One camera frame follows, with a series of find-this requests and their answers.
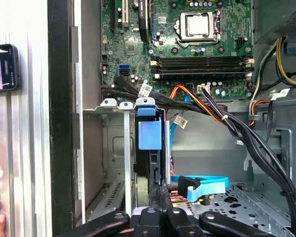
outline cable bundle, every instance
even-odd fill
[[[111,88],[103,88],[102,92],[104,94],[118,95],[119,97],[123,97],[132,101],[137,99],[139,93],[138,90],[129,84],[124,77],[116,77],[114,79],[114,83],[115,85],[119,85],[120,88],[124,90],[124,92],[119,92]],[[155,91],[152,91],[149,96],[154,98],[156,104],[161,108],[189,110],[206,114],[212,116],[216,121],[227,126],[231,135],[237,137],[237,139],[241,140],[246,145],[251,157],[256,162],[256,164],[283,190],[281,195],[285,196],[287,199],[291,215],[292,232],[296,236],[296,190],[291,179],[285,172],[285,169],[267,143],[235,115],[221,110],[220,106],[214,101],[214,99],[206,90],[203,89],[202,93],[205,96],[208,105],[198,98],[194,92],[181,85],[177,85],[174,88],[173,92],[171,93],[172,98],[175,98],[178,90],[182,90],[188,94],[193,102],[176,101]],[[270,157],[271,162],[267,159],[264,152]]]

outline ram slot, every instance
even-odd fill
[[[117,0],[112,0],[111,1],[111,31],[114,34],[114,36],[116,36],[116,28],[117,28],[117,9],[116,9],[116,2]]]
[[[124,27],[129,27],[129,20],[128,20],[128,0],[122,0],[122,24]]]
[[[151,58],[155,79],[244,78],[254,68],[247,57]]]

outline pcie slot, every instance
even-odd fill
[[[124,27],[129,27],[128,20],[128,0],[122,1],[122,24]]]
[[[114,36],[116,36],[116,28],[117,28],[117,4],[116,4],[117,0],[112,0],[111,1],[111,31],[114,34]]]

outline side panel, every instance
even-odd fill
[[[72,229],[74,216],[73,88],[69,50],[71,4],[72,1],[67,0],[48,0],[50,163],[54,236]]]

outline sata port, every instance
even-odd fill
[[[130,65],[129,64],[120,64],[118,66],[118,68],[119,68],[120,71],[121,70],[128,70],[128,71],[130,71]]]
[[[120,70],[119,71],[119,74],[120,75],[123,75],[123,76],[129,76],[130,75],[130,71],[128,71],[128,70]]]

